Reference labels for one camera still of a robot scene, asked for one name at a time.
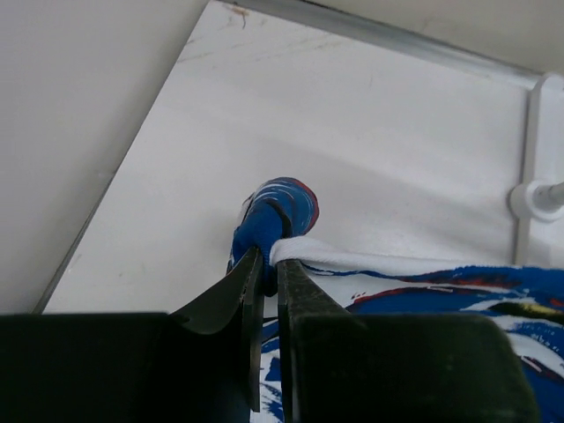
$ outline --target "white panel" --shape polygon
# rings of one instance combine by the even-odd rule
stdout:
[[[510,263],[526,92],[225,4],[206,8],[47,311],[173,310],[219,280],[241,202],[291,175],[312,235]]]

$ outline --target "blue cloth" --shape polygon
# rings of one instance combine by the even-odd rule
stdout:
[[[294,178],[280,177],[261,185],[249,198],[242,223],[235,229],[228,269],[234,267],[251,247],[261,250],[264,260],[266,292],[276,292],[269,278],[272,245],[282,238],[304,235],[319,216],[314,192]]]
[[[392,277],[307,266],[354,314],[477,313],[503,329],[535,393],[542,421],[564,423],[564,271],[469,266]],[[277,323],[263,328],[262,422],[283,421]]]

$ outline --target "white bracket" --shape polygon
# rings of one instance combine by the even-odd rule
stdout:
[[[511,210],[518,218],[515,264],[550,266],[550,223],[564,217],[564,166],[558,149],[564,142],[564,77],[544,75],[531,91],[522,183],[511,191]]]

